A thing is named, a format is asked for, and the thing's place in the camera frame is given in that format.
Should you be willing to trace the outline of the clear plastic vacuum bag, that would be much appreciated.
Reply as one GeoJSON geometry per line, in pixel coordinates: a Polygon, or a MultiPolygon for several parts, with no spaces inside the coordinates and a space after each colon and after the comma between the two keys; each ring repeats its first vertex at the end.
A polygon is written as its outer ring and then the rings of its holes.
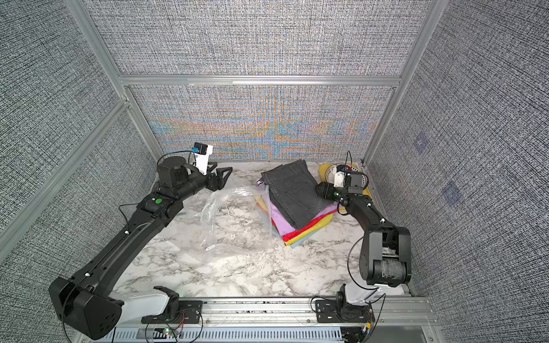
{"type": "Polygon", "coordinates": [[[184,208],[159,237],[206,264],[270,249],[274,229],[269,188],[241,186],[213,193],[201,211],[184,208]]]}

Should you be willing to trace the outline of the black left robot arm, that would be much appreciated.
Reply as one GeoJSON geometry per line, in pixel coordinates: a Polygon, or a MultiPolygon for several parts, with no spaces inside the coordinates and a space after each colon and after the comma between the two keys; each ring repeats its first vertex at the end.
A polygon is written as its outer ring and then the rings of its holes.
{"type": "Polygon", "coordinates": [[[122,230],[72,277],[58,277],[49,286],[61,327],[71,327],[93,340],[110,333],[122,321],[126,304],[111,296],[122,273],[183,209],[184,200],[203,189],[223,189],[232,171],[212,162],[202,172],[184,157],[169,157],[159,163],[159,179],[152,192],[137,204],[122,230]]]}

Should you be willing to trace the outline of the black garment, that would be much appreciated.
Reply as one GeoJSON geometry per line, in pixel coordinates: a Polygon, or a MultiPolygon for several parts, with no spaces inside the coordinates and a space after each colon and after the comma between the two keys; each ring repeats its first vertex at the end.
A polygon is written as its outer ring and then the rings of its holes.
{"type": "Polygon", "coordinates": [[[264,171],[260,180],[269,188],[271,203],[296,230],[332,204],[317,194],[317,181],[303,159],[264,171]]]}

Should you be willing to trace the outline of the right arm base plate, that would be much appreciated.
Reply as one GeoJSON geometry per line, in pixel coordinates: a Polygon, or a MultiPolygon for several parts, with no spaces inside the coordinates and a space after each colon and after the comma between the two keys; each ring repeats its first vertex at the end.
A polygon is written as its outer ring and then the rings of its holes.
{"type": "Polygon", "coordinates": [[[373,308],[370,305],[358,306],[316,297],[311,303],[312,309],[320,324],[330,323],[360,323],[374,324],[376,317],[373,308]]]}

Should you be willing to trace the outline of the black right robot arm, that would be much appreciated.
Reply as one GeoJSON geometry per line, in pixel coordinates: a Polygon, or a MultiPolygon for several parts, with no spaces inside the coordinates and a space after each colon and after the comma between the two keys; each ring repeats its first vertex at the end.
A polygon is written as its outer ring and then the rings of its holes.
{"type": "Polygon", "coordinates": [[[412,279],[411,235],[405,227],[393,224],[377,209],[365,191],[369,179],[363,172],[346,168],[335,173],[333,181],[317,185],[317,194],[344,209],[363,230],[363,237],[353,244],[360,246],[358,267],[361,281],[352,277],[341,291],[352,305],[373,303],[386,294],[386,288],[408,284],[412,279]]]}

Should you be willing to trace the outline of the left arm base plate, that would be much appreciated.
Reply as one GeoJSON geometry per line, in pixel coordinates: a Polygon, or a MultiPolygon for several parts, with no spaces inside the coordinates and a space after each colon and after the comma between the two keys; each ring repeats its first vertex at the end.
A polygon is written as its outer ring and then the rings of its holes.
{"type": "Polygon", "coordinates": [[[166,310],[158,315],[141,318],[142,324],[170,324],[176,325],[201,323],[200,315],[204,302],[200,300],[180,300],[178,305],[168,304],[166,310]]]}

